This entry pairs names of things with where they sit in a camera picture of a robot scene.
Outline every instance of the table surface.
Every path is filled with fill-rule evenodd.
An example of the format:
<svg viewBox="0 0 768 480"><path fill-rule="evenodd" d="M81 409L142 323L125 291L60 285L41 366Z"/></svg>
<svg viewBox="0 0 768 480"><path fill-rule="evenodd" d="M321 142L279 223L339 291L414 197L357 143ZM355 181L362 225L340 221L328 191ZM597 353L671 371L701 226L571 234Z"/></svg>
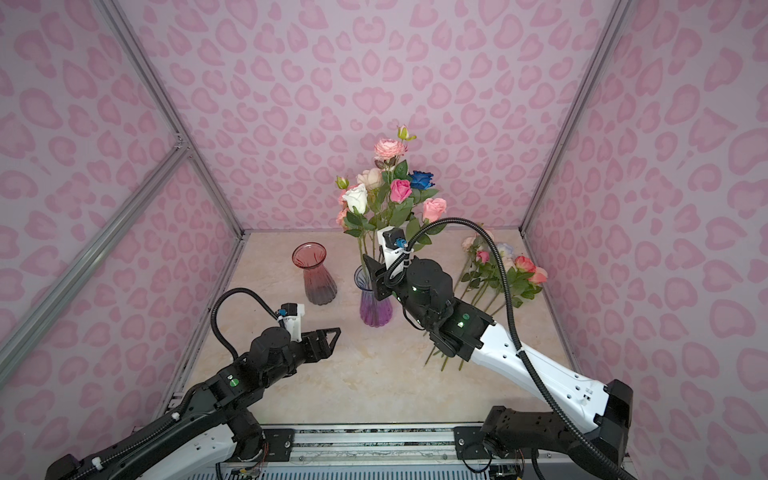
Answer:
<svg viewBox="0 0 768 480"><path fill-rule="evenodd" d="M443 230L433 245L417 256L438 261L454 278L466 256L461 241L466 229ZM517 230L496 230L497 242L510 243L515 254L525 254ZM336 298L316 306L304 294L302 271L291 262L301 243L319 242L328 251L325 265L339 287ZM372 328L359 317L360 291L353 275L359 265L357 240L340 232L252 233L230 281L257 292L273 308L282 303L305 303L303 331L341 327L342 335L330 359L303 365L295 376L280 380L250 407L263 424L481 422L494 405L516 410L546 411L539 399L484 367L431 356L433 344L395 312L385 326ZM501 305L501 298L495 301ZM495 315L506 324L505 311ZM238 352L274 321L246 295L227 299L218 315L219 327ZM568 366L553 319L543 295L515 309L521 340ZM209 331L197 356L187 388L231 362L231 356Z"/></svg>

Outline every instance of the mounting plate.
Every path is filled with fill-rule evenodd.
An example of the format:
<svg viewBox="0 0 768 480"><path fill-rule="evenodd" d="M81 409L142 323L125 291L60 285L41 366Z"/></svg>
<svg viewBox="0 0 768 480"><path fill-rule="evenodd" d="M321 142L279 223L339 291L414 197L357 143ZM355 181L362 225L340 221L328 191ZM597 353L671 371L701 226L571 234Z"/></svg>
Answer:
<svg viewBox="0 0 768 480"><path fill-rule="evenodd" d="M270 446L266 462L288 462L293 451L294 429L264 429L266 443Z"/></svg>

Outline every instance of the peach rose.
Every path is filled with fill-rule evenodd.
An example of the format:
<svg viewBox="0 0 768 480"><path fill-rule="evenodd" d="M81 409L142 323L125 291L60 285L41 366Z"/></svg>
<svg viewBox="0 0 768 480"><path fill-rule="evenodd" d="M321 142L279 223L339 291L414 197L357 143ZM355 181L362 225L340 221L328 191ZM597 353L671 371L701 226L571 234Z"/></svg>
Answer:
<svg viewBox="0 0 768 480"><path fill-rule="evenodd" d="M535 272L536 266L533 264L530 258L523 257L522 255L515 259L515 268L520 272Z"/></svg>
<svg viewBox="0 0 768 480"><path fill-rule="evenodd" d="M534 285L538 285L539 283L544 283L547 281L547 270L537 266L535 272L536 273L534 273L533 276L528 279L529 282L533 283Z"/></svg>
<svg viewBox="0 0 768 480"><path fill-rule="evenodd" d="M392 157L397 157L406 152L406 146L397 140L392 138L382 138L373 148L376 151L376 156L382 160L388 160Z"/></svg>
<svg viewBox="0 0 768 480"><path fill-rule="evenodd" d="M448 202L442 198L428 198L424 200L422 220L429 220L430 223L440 220L440 217L444 214L447 206Z"/></svg>

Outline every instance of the black cable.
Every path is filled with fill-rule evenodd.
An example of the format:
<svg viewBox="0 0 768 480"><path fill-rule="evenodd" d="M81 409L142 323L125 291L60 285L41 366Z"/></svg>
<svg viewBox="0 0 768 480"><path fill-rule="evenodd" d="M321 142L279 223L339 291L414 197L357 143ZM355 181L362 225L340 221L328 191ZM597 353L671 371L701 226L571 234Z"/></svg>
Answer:
<svg viewBox="0 0 768 480"><path fill-rule="evenodd" d="M507 272L504 268L504 263L502 262L502 256L498 252L498 248L496 248L496 244L494 243L493 239L490 235L488 235L488 232L482 229L478 224L475 222L472 222L470 220L467 220L465 218L458 218L458 217L446 217L441 218L440 220L436 220L434 222L431 222L424 227L421 228L418 232L416 232L416 235L414 235L409 241L408 246L406 247L406 250L413 250L413 247L416 245L416 242L419 241L419 239L431 228L437 227L438 225L443 225L447 223L457 223L459 225L464 225L466 227L469 227L473 229L475 232L480 235L480 237L485 240L485 242L488 244L488 248L491 250L491 254L494 258L494 261L496 262L496 266L498 268L498 273L500 280L502 282L502 289L504 290L504 301L505 305L507 307L507 325L509 327L509 336L512 339L512 344L515 346L515 351L517 352L517 356L520 358L520 360L523 362L523 365L525 366L525 369L528 371L528 374L531 376L531 379L533 380L533 383L536 385L536 388L538 388L538 391L541 393L541 396L544 398L544 400L549 405L549 408L552 409L553 412L555 412L558 417L563 421L565 424L565 427L571 431L574 437L607 469L611 471L612 474L616 475L621 480L637 480L632 474L628 473L626 470L624 470L619 465L613 463L610 458L608 458L603 452L601 452L597 447L595 447L592 442L590 442L587 437L584 436L583 433L581 433L581 430L579 430L576 425L573 423L573 421L568 418L567 415L565 415L565 412L563 412L563 409L559 406L557 401L554 399L552 394L549 392L549 389L547 389L547 386L544 384L544 382L541 381L541 377L538 376L538 373L536 373L536 369L534 368L533 364L531 363L531 360L528 358L528 354L521 350L522 348L522 342L520 341L520 337L518 336L518 331L515 328L515 313L514 308L512 306L512 295L509 291L509 281L507 279ZM392 273L395 271L395 268L403 262L403 260L407 257L405 253L401 253L399 257L392 263L391 266L386 271L386 276L384 277L385 280L390 278L392 276Z"/></svg>
<svg viewBox="0 0 768 480"><path fill-rule="evenodd" d="M198 388L204 385L205 383L201 382L191 386L190 389L187 390L187 393L184 395L184 397L181 399L181 402L179 402L179 405L175 409L171 410L169 413L178 413L179 415L184 413L184 411L187 409L190 402L192 401L192 394L195 392L195 390L197 390ZM141 447L142 445L149 442L150 440L154 440L159 435L161 435L166 430L168 430L174 423L176 423L176 420L169 417L168 420L166 420L166 422L164 422L162 425L157 427L157 429L154 432L143 437L141 440L137 440L136 442L123 447L123 449L120 450L119 452L115 452L112 455L109 455L108 457L103 458L101 460L101 464L106 465L112 460L125 456L127 453L130 453L132 450L135 450ZM96 469L96 466L94 465L94 466L91 466L88 470L84 470L83 472L78 473L74 477L69 478L69 480L79 480L80 478L87 477L91 473L95 473L96 471L97 469Z"/></svg>
<svg viewBox="0 0 768 480"><path fill-rule="evenodd" d="M411 320L408 317L408 312L406 311L406 306L405 305L402 306L402 315L406 318L406 320L408 320L408 323L410 323L413 328L415 328L415 329L417 329L419 331L426 330L426 328L424 328L424 327L420 327L420 328L417 327L416 324L413 322L413 320Z"/></svg>
<svg viewBox="0 0 768 480"><path fill-rule="evenodd" d="M272 318L278 320L277 313L275 313L270 308L270 306L267 305L266 302L262 300L261 297L258 296L257 293L250 288L237 287L222 293L219 299L214 303L213 308L210 309L210 329L214 332L214 336L219 341L219 343L224 345L224 348L230 351L233 361L237 360L237 357L240 355L238 355L235 347L233 347L231 343L227 342L227 339L225 339L224 335L222 335L221 331L219 331L219 324L216 320L216 317L219 314L219 307L221 307L221 304L224 302L224 300L234 295L235 293L247 293L248 295L251 295L272 316Z"/></svg>
<svg viewBox="0 0 768 480"><path fill-rule="evenodd" d="M486 449L482 443L473 443L472 445L467 445L466 447L464 447L464 451L466 452L469 447L473 447L473 446L482 446L483 449L485 450L485 453L488 453L488 449ZM479 470L475 470L474 468L469 466L469 464L467 463L467 461L464 458L464 456L462 456L462 462L464 462L464 466L466 468L469 468L469 471L472 472L472 473L483 473L483 472L485 472L491 466L491 462L492 461L493 461L493 455L488 453L488 463L485 464L485 467L480 468Z"/></svg>
<svg viewBox="0 0 768 480"><path fill-rule="evenodd" d="M547 480L544 478L544 474L541 473L541 469L538 467L538 450L531 451L531 465L533 465L533 471L536 472L538 480Z"/></svg>

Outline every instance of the bouquet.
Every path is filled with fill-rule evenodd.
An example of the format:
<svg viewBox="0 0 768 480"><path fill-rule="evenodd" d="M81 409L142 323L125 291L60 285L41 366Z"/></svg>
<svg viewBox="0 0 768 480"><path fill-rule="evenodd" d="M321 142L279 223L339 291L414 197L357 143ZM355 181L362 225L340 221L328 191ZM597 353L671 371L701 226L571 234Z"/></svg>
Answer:
<svg viewBox="0 0 768 480"><path fill-rule="evenodd" d="M493 239L493 234L491 232L488 234ZM541 292L541 284L547 281L547 271L540 266L535 266L527 257L522 255L515 257L512 245L497 243L496 248L502 256L504 269L507 271L507 283L509 293L512 295L512 306L519 308L523 304L523 299L533 300L536 294ZM479 235L465 238L462 241L462 249L467 253L467 260L464 262L462 272L453 287L453 293L456 293L460 283L466 283L464 292L459 299L463 300L469 294L472 296L469 302L487 313L496 299L504 293L501 274L496 262L491 258L488 244ZM490 302L485 300L486 293L492 294ZM504 307L505 303L502 302L490 315L494 316ZM432 349L426 362L424 362L424 366L437 353L439 351L436 352L435 349ZM445 369L447 362L448 357L443 361L440 371ZM464 360L459 363L458 369L461 370L463 365Z"/></svg>
<svg viewBox="0 0 768 480"><path fill-rule="evenodd" d="M445 200L435 198L439 191L433 188L433 174L418 170L410 172L408 161L403 159L408 151L407 142L416 136L411 136L405 125L398 129L397 136L397 140L379 140L374 147L374 167L357 175L357 185L351 187L348 179L336 177L336 186L343 190L339 195L342 210L336 222L344 233L357 237L361 264L364 264L364 253L375 256L378 250L377 230L389 226L401 227L407 222L406 238L411 238L419 229L439 219L447 207ZM422 209L417 215L414 209L419 205ZM419 239L414 250L431 244L429 235L441 232L443 227L438 225L429 230Z"/></svg>

